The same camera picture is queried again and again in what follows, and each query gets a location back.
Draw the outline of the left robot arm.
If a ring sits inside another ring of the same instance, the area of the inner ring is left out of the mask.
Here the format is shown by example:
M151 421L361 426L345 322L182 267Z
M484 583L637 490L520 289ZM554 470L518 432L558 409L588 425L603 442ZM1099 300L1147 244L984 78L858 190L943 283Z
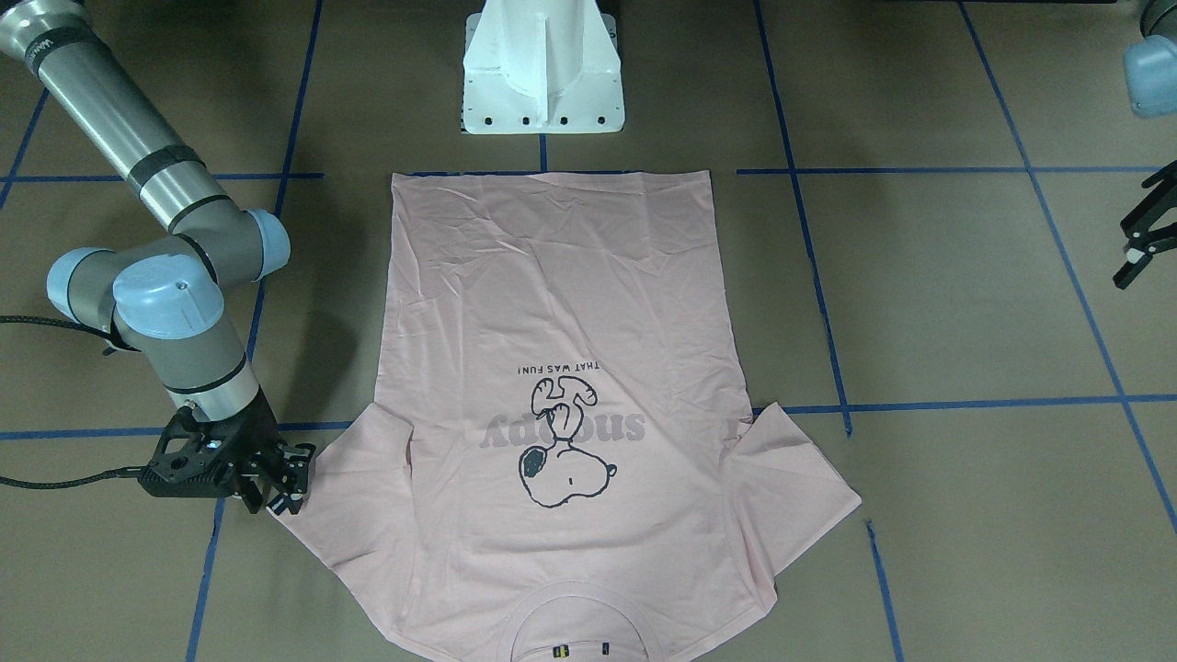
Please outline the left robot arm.
M1176 4L1148 1L1143 5L1139 28L1143 41L1124 53L1124 72L1131 110L1141 118L1172 115L1176 112ZM1155 256L1176 246L1176 225L1158 227L1176 207L1176 163L1142 183L1148 196L1119 223L1126 238L1126 262L1113 274L1121 290L1131 285Z

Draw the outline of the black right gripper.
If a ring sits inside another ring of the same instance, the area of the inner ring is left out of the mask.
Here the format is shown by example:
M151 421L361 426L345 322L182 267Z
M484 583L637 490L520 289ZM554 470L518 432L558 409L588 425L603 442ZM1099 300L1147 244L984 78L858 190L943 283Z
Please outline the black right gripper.
M214 423L213 438L221 441L218 458L230 465L231 494L250 514L265 508L273 515L297 515L310 490L315 445L290 445L278 431L275 415L264 393L234 416ZM277 494L264 494L273 486Z

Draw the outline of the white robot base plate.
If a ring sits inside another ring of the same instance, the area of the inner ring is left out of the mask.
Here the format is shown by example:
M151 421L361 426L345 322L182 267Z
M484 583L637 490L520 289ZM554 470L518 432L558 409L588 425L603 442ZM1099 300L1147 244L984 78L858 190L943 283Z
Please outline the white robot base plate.
M465 20L467 133L613 133L625 123L616 15L597 1L487 1Z

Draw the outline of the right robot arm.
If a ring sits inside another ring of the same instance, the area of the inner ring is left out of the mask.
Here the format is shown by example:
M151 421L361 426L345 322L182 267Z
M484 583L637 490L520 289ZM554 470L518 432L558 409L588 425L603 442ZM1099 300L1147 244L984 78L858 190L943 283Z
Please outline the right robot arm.
M94 29L84 1L5 1L4 54L22 62L158 223L148 241L80 247L48 269L64 319L142 356L174 409L149 461L155 497L237 497L300 511L315 448L282 439L226 297L290 263L279 219L244 208Z

